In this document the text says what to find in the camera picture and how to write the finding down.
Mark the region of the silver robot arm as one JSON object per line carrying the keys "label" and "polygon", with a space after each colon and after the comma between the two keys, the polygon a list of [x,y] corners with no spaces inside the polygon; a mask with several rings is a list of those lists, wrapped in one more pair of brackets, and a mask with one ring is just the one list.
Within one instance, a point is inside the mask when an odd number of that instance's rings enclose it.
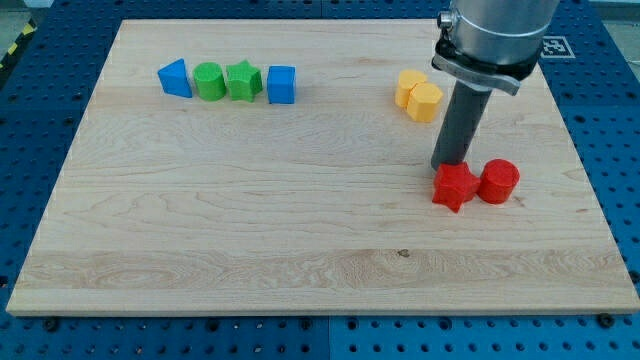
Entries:
{"label": "silver robot arm", "polygon": [[451,0],[432,66],[479,91],[515,95],[536,66],[558,0]]}

